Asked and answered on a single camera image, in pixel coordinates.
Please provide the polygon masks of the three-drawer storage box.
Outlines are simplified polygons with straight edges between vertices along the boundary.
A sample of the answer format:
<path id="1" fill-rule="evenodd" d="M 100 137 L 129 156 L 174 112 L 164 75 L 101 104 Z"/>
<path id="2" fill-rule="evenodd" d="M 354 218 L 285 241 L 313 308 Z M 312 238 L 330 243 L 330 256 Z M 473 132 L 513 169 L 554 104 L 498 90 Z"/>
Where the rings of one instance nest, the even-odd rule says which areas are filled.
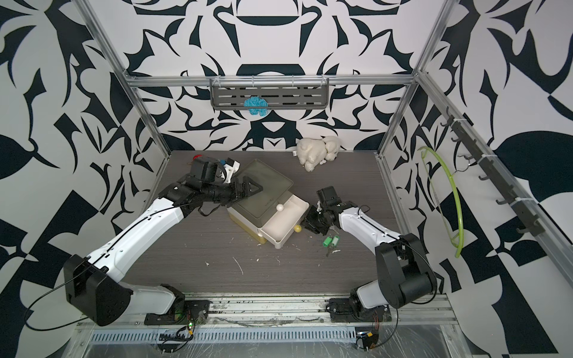
<path id="1" fill-rule="evenodd" d="M 267 241 L 258 236 L 258 229 L 277 212 L 276 206 L 284 204 L 292 195 L 289 189 L 293 186 L 293 181 L 257 159 L 242 166 L 237 178 L 242 180 L 245 175 L 262 185 L 264 190 L 232 204 L 228 208 L 228 215 L 248 235 L 265 244 Z"/>

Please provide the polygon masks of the keys with green tag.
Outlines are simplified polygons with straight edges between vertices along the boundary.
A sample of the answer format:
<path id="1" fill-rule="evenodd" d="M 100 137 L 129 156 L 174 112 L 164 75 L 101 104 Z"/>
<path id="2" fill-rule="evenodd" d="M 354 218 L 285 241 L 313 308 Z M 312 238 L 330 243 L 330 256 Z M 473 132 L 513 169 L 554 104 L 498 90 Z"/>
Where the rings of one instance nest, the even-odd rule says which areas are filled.
<path id="1" fill-rule="evenodd" d="M 333 242 L 333 237 L 327 237 L 324 241 L 323 241 L 323 246 L 326 249 L 326 256 L 328 257 L 331 253 L 331 249 L 332 249 L 332 242 Z"/>

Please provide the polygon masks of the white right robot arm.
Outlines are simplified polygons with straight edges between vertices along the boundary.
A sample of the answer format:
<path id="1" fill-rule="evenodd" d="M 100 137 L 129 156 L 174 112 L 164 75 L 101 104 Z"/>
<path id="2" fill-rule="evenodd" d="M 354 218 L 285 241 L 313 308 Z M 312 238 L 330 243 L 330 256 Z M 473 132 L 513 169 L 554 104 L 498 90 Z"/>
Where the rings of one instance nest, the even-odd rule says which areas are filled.
<path id="1" fill-rule="evenodd" d="M 423 296 L 437 293 L 437 277 L 417 235 L 384 227 L 367 215 L 366 207 L 343 201 L 332 186 L 317 195 L 302 227 L 314 234 L 327 235 L 333 228 L 351 234 L 374 254 L 377 269 L 377 278 L 352 289 L 348 298 L 329 300 L 326 311 L 332 319 L 365 322 L 385 308 L 419 304 Z"/>

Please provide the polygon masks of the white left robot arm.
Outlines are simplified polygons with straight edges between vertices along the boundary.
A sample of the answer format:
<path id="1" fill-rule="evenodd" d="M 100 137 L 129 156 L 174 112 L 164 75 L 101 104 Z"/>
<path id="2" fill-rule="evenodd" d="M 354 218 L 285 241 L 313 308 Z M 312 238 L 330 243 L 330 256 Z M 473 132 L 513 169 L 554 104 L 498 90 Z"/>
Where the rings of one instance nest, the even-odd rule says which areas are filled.
<path id="1" fill-rule="evenodd" d="M 158 316 L 164 323 L 186 317 L 183 294 L 170 285 L 141 286 L 123 279 L 136 261 L 171 227 L 206 202 L 229 207 L 257 195 L 263 186 L 245 176 L 229 183 L 192 179 L 167 186 L 132 224 L 86 257 L 71 256 L 64 264 L 66 300 L 99 326 L 122 316 Z"/>

